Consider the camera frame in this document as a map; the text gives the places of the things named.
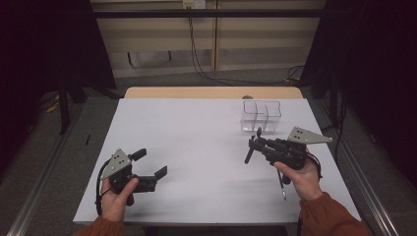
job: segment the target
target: finger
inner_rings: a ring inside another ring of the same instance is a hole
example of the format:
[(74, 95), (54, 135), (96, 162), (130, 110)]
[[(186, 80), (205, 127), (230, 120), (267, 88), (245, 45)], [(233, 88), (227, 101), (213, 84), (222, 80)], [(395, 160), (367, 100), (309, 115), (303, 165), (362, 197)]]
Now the finger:
[(111, 189), (110, 180), (108, 178), (106, 178), (102, 181), (101, 194), (104, 193), (105, 191), (109, 190), (109, 189)]
[(290, 167), (288, 167), (288, 165), (282, 162), (277, 161), (273, 164), (273, 166), (275, 166), (276, 169), (278, 169), (283, 175), (286, 175), (291, 180), (293, 180), (293, 178), (297, 175), (296, 170), (291, 169)]
[(129, 183), (125, 186), (122, 193), (119, 194), (119, 197), (123, 200), (127, 201), (129, 196), (135, 191), (136, 186), (139, 184), (138, 178), (133, 178), (129, 181)]

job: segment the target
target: metal bracket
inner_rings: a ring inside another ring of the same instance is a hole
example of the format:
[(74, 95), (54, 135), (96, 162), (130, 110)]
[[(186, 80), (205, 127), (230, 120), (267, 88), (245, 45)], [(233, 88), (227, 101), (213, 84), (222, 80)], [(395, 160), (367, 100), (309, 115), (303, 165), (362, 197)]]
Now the metal bracket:
[(100, 179), (104, 180), (129, 165), (132, 165), (131, 158), (129, 158), (129, 156), (119, 148), (113, 155), (111, 155), (111, 159), (105, 167), (103, 174), (100, 176)]
[(333, 139), (313, 133), (308, 130), (301, 129), (299, 127), (294, 127), (291, 133), (289, 134), (287, 141), (303, 145), (312, 145), (321, 143), (331, 143)]

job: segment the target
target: person's right hand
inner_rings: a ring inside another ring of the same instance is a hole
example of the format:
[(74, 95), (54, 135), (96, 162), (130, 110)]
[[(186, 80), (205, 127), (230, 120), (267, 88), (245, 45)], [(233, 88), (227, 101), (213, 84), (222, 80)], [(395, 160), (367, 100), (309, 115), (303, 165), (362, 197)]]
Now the person's right hand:
[(294, 170), (279, 161), (273, 166), (292, 180), (300, 199), (305, 201), (314, 200), (323, 194), (319, 185), (317, 167), (309, 158), (307, 158), (306, 164), (300, 170)]

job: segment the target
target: forearm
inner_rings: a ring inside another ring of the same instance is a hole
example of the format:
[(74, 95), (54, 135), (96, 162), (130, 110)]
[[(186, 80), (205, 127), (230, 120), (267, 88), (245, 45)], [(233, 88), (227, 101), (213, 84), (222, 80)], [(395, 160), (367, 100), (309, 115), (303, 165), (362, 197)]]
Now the forearm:
[(99, 216), (93, 224), (86, 226), (74, 236), (123, 236), (125, 226), (123, 222), (112, 222)]
[(365, 225), (328, 193), (311, 201), (301, 201), (303, 235), (368, 235)]

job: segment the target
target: electrical outlet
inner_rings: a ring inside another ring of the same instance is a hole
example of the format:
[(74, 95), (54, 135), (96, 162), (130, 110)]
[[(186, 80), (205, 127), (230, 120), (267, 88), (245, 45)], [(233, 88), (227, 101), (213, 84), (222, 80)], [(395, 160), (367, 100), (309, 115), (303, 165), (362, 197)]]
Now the electrical outlet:
[(194, 8), (195, 9), (205, 9), (206, 8), (206, 0), (194, 0)]
[(183, 0), (184, 9), (194, 9), (194, 0)]

